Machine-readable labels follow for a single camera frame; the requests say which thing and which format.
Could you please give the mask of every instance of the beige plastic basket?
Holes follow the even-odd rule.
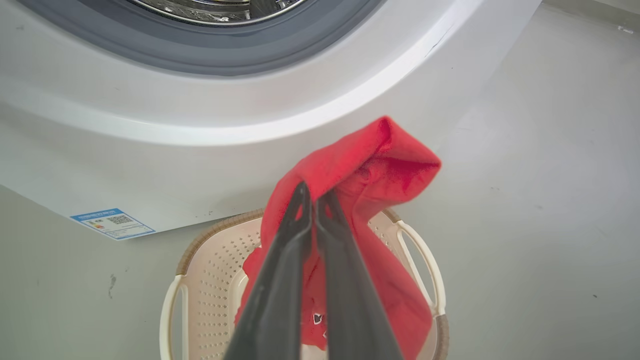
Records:
[[[263,210],[256,210],[225,219],[204,231],[184,252],[160,317],[162,360],[172,360],[171,319],[178,290],[182,290],[182,358],[223,359],[248,280],[242,264],[247,255],[260,246],[262,214]],[[372,218],[369,226],[402,262],[431,308],[433,326],[418,359],[444,360],[449,348],[449,323],[444,311],[444,284],[431,251],[424,240],[389,209]],[[403,234],[414,242],[429,268],[435,301],[425,289]],[[325,359],[325,355],[316,347],[303,346],[303,360]]]

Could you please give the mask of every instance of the basket handle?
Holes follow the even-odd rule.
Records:
[[[173,317],[173,306],[175,304],[175,298],[180,290],[180,282],[183,275],[176,275],[175,279],[169,285],[164,296],[164,303],[162,305],[162,313],[160,314],[160,359],[161,360],[173,360],[173,353],[171,347],[171,320]]]
[[[436,259],[433,257],[431,250],[429,250],[429,247],[424,242],[422,237],[418,235],[418,233],[415,230],[413,230],[411,226],[407,225],[402,220],[398,220],[396,222],[396,226],[398,226],[398,231],[397,231],[398,241],[402,245],[404,253],[409,259],[409,262],[412,263],[412,270],[416,275],[416,278],[420,281],[420,290],[422,291],[424,298],[427,299],[427,301],[429,302],[429,305],[433,306],[435,310],[434,315],[444,315],[445,314],[444,308],[447,305],[447,298],[444,292],[444,282],[442,281],[442,274],[440,273],[440,269],[438,268]],[[429,273],[431,274],[431,282],[433,283],[433,288],[435,291],[435,297],[436,297],[435,304],[432,304],[431,297],[429,296],[429,293],[427,293],[424,287],[424,284],[420,279],[420,275],[417,273],[417,269],[413,264],[411,254],[409,254],[409,251],[406,248],[406,244],[404,243],[404,238],[402,236],[402,233],[405,233],[409,236],[411,241],[418,248],[418,251],[422,255],[424,262],[427,264],[427,267],[429,268]]]

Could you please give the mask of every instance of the blue and white sticker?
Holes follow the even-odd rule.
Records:
[[[130,217],[120,209],[96,211],[71,218],[116,240],[155,232],[149,226]]]

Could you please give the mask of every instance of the red garment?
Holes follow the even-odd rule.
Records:
[[[418,196],[438,170],[440,160],[388,117],[302,159],[278,182],[269,199],[262,218],[262,248],[255,249],[243,265],[249,281],[236,323],[296,185],[305,181],[314,202],[335,187],[404,358],[415,359],[431,328],[431,311],[409,273],[369,229],[368,221],[381,210]],[[325,349],[326,322],[314,324],[314,314],[326,313],[324,263],[315,246],[303,271],[302,342]]]

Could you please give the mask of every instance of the washing machine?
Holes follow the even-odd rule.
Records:
[[[0,183],[115,240],[261,208],[382,115],[437,152],[540,0],[2,0]]]

